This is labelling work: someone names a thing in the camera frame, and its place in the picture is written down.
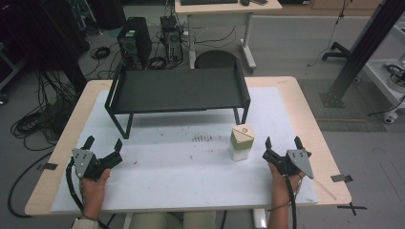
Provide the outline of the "small black computer tower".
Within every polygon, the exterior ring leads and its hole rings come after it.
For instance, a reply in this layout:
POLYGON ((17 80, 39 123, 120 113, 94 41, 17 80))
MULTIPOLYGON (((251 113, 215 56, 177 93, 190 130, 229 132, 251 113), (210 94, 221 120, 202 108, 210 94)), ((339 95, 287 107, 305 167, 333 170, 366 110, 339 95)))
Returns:
POLYGON ((169 62, 178 62, 183 58, 181 47, 181 29, 177 25, 174 15, 162 16, 160 18, 161 35, 163 45, 169 62))

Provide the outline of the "large black computer tower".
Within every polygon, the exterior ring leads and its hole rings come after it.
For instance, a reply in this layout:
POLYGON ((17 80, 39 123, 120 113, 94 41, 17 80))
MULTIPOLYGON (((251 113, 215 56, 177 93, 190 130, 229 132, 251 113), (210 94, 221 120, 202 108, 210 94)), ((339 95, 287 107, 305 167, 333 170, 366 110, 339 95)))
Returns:
POLYGON ((124 66, 127 69, 144 70, 152 51, 146 19, 129 17, 118 34, 117 41, 124 66))

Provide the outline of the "white wheeled cart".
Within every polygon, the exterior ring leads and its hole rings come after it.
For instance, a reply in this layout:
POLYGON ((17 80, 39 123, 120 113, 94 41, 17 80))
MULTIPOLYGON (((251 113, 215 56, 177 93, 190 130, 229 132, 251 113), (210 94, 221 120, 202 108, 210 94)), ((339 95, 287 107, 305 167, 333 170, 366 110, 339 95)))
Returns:
POLYGON ((405 109, 405 16, 394 24, 389 36, 397 41, 401 55, 393 58, 372 57, 363 68, 363 73, 391 102, 392 107, 380 113, 385 123, 392 124, 398 118, 396 111, 405 109))

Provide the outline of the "black curtain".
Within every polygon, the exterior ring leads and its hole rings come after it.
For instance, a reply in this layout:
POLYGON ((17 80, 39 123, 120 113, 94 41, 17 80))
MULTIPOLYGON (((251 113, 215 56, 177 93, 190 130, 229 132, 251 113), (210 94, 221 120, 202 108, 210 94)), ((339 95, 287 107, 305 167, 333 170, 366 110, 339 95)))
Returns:
POLYGON ((78 65, 79 53, 41 0, 0 0, 0 21, 40 71, 61 70, 77 93, 84 91, 87 80, 78 65))

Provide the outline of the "round black stool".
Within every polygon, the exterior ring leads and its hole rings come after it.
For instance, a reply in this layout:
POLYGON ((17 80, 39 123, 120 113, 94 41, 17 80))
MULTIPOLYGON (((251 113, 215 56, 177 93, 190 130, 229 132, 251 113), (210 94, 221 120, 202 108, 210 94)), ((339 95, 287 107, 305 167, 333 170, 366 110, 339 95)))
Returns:
POLYGON ((217 69, 232 67, 237 57, 225 51, 208 51, 200 54, 195 61, 196 69, 217 69))

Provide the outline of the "black metal shelf rack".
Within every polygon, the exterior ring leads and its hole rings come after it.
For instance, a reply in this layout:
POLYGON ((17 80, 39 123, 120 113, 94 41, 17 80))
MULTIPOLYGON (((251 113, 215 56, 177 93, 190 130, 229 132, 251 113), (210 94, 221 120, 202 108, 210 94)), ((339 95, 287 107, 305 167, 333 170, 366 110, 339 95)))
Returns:
POLYGON ((119 69, 105 109, 122 137, 130 136, 135 114, 231 109, 246 122, 250 95, 241 65, 225 68, 133 71, 119 69))

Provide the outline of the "white table mat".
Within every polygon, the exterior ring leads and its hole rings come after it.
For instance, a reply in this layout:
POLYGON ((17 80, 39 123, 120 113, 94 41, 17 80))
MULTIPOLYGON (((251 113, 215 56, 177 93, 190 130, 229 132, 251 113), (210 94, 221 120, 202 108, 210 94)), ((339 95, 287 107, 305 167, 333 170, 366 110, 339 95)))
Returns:
POLYGON ((245 160, 232 159, 231 110, 139 114, 106 184, 109 212, 267 207, 271 174, 265 143, 279 155, 294 149, 296 134, 281 92, 252 87, 247 124, 254 141, 245 160))

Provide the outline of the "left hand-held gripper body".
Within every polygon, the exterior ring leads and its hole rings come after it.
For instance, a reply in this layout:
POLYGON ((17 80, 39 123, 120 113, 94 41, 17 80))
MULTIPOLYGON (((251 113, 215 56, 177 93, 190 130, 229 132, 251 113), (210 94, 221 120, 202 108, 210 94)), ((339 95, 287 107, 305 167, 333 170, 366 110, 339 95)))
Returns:
POLYGON ((99 179, 106 169, 117 166, 122 157, 119 152, 114 151, 103 158, 97 158, 89 150, 73 149, 73 160, 75 164, 75 174, 78 178, 99 179))

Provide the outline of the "light wooden desk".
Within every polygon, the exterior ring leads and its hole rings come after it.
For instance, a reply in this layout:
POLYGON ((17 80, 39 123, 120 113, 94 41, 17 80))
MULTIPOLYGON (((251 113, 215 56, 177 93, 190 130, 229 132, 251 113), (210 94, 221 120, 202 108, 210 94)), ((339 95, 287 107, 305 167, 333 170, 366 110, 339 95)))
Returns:
POLYGON ((174 0, 175 13, 186 16, 186 26, 188 29, 189 45, 189 66, 195 68, 196 49, 193 29, 197 27, 200 20, 204 21, 206 26, 215 27, 220 25, 236 26, 239 23, 245 25, 244 38, 240 40, 240 46, 247 62, 247 67, 254 71, 257 67, 255 60, 249 48, 249 38, 253 23, 253 15, 258 12, 269 12, 280 10, 282 5, 278 0, 266 0, 264 5, 255 3, 254 0, 248 0, 249 5, 244 6, 241 0, 232 0, 228 4, 205 4, 205 5, 183 5, 182 0, 174 0))

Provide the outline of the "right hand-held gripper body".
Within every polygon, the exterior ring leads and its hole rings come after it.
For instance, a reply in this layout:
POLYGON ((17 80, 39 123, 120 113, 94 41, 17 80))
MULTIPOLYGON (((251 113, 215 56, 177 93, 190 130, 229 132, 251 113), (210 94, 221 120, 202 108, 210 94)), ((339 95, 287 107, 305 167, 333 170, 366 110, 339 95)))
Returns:
POLYGON ((303 172, 310 179, 314 179, 309 157, 310 153, 305 149, 287 150, 284 156, 279 156, 271 149, 263 154, 263 159, 272 163, 282 176, 294 176, 303 172))

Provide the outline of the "black keyboard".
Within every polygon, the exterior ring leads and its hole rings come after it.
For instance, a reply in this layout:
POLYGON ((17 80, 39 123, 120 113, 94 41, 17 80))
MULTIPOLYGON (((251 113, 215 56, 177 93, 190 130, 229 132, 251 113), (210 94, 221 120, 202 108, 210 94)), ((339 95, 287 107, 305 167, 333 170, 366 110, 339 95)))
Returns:
POLYGON ((237 4, 238 0, 180 0, 182 6, 237 4))

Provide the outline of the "green and white container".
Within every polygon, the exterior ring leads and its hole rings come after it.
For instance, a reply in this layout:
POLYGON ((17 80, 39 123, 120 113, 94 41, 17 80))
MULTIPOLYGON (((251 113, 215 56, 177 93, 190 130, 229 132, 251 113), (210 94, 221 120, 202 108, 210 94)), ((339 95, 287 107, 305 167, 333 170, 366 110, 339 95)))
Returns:
POLYGON ((232 128, 229 153, 234 161, 248 159, 255 139, 253 129, 247 125, 237 125, 232 128))

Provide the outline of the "black tape cross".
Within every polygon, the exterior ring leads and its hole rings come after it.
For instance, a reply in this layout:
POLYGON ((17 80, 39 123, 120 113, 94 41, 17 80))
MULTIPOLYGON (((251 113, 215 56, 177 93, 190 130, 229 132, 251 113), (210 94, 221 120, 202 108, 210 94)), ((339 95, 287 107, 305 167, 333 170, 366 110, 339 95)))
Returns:
POLYGON ((368 210, 367 207, 365 207, 365 206, 353 205, 352 202, 350 202, 350 203, 347 204, 347 205, 337 205, 337 208, 338 208, 338 209, 351 210, 351 211, 352 211, 352 214, 353 214, 354 216, 357 216, 357 212, 356 212, 357 210, 368 210))

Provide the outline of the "black stand foot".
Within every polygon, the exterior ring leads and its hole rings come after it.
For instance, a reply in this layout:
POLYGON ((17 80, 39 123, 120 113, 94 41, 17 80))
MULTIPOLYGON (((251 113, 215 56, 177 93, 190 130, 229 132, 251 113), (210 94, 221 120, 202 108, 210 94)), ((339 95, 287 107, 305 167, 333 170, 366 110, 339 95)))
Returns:
POLYGON ((351 56, 350 50, 346 49, 338 42, 334 42, 330 47, 330 52, 326 52, 323 54, 322 60, 326 61, 329 57, 349 58, 350 56, 351 56))

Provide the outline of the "black metal post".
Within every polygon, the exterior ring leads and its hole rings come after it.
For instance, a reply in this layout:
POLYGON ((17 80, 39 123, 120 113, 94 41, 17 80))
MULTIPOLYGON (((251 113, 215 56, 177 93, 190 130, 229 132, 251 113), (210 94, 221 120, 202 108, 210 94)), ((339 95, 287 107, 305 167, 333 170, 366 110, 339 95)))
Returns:
POLYGON ((325 93, 319 96, 326 108, 343 108, 342 97, 405 11, 405 0, 382 0, 359 34, 351 56, 325 93))

